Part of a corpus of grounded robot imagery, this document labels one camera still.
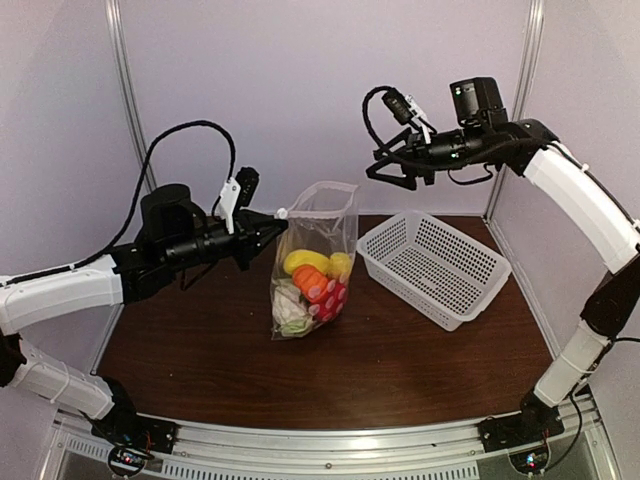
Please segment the yellow toy pepper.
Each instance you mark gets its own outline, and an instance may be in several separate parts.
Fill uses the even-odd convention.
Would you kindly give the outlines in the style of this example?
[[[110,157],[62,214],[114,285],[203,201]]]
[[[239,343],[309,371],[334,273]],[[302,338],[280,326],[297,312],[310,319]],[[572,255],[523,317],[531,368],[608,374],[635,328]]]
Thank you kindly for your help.
[[[329,257],[316,251],[307,249],[293,250],[287,254],[283,262],[283,269],[288,275],[292,275],[301,266],[312,266],[323,274],[329,269]]]

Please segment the clear zip top bag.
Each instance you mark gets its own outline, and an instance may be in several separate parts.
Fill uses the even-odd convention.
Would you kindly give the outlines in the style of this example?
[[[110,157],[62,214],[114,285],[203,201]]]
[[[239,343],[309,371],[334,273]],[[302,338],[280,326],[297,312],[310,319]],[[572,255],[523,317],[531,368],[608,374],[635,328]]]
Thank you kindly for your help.
[[[270,281],[271,338],[302,338],[336,320],[349,296],[358,240],[354,184],[320,181],[276,217],[288,222]]]

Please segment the orange toy pumpkin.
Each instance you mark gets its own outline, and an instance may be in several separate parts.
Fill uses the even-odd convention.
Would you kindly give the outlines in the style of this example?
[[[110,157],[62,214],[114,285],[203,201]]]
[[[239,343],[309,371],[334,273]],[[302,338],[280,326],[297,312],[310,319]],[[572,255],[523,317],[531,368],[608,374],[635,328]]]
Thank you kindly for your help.
[[[311,303],[318,303],[328,294],[329,279],[311,265],[298,267],[292,276],[294,285]]]

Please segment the yellow toy banana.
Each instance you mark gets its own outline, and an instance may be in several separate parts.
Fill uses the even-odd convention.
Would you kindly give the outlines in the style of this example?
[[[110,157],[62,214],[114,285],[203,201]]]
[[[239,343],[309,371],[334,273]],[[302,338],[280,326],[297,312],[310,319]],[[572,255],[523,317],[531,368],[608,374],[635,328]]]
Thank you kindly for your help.
[[[353,266],[351,256],[345,252],[335,252],[331,254],[329,260],[328,276],[344,283],[351,274]]]

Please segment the white toy cauliflower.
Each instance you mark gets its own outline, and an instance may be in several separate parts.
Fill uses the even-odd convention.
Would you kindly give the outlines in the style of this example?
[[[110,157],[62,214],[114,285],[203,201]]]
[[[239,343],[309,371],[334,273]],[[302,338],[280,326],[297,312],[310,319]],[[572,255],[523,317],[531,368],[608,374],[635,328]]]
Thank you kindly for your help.
[[[276,337],[300,338],[314,326],[313,316],[300,290],[290,281],[278,281],[272,298],[273,333]]]

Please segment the red toy bell pepper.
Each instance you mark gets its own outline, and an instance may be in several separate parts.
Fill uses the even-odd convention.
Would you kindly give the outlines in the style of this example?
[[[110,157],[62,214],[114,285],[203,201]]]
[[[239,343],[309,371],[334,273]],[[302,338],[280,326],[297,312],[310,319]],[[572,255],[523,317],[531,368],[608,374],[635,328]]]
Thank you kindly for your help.
[[[334,320],[344,309],[348,299],[348,286],[335,283],[334,288],[320,301],[312,303],[308,309],[313,319],[320,323]]]

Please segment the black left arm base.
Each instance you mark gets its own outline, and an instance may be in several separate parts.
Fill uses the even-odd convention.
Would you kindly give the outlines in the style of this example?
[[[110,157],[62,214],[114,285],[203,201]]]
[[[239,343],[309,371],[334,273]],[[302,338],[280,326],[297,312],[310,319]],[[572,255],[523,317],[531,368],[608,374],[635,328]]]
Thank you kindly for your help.
[[[91,434],[112,445],[129,449],[171,454],[176,441],[177,424],[173,421],[141,415],[117,381],[108,379],[114,406],[102,419],[90,419]]]

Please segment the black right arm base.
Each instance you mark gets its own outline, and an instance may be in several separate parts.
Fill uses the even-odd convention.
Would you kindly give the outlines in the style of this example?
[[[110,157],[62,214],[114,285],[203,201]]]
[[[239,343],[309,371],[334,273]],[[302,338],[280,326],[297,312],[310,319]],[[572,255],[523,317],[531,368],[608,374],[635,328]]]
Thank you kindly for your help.
[[[562,434],[565,427],[558,405],[569,393],[548,405],[531,389],[522,398],[518,413],[482,420],[477,428],[484,451],[512,449]]]

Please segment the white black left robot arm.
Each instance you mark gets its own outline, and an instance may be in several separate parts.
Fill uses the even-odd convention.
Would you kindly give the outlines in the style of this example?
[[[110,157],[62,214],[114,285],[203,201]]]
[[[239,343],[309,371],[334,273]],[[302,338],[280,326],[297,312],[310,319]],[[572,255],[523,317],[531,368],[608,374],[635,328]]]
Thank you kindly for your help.
[[[29,390],[76,409],[123,444],[137,442],[144,424],[115,382],[89,378],[22,339],[21,329],[66,314],[149,299],[178,273],[232,258],[250,262],[288,227],[284,209],[269,215],[247,209],[250,190],[235,180],[222,189],[222,220],[210,224],[183,184],[159,187],[141,200],[142,228],[129,244],[110,247],[84,266],[52,275],[1,280],[1,384]]]

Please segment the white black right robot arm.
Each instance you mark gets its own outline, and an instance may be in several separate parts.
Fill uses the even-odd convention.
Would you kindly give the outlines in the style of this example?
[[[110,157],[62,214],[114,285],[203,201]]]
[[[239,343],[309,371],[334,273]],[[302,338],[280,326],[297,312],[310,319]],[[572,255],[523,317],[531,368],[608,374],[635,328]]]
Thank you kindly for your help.
[[[414,191],[440,172],[507,169],[555,207],[554,219],[583,235],[605,269],[574,333],[513,419],[513,433],[530,442],[550,426],[549,410],[595,370],[639,305],[639,222],[546,125],[511,119],[494,78],[458,80],[449,92],[457,121],[451,130],[437,130],[410,95],[391,85],[365,94],[361,115],[375,144],[367,177]]]

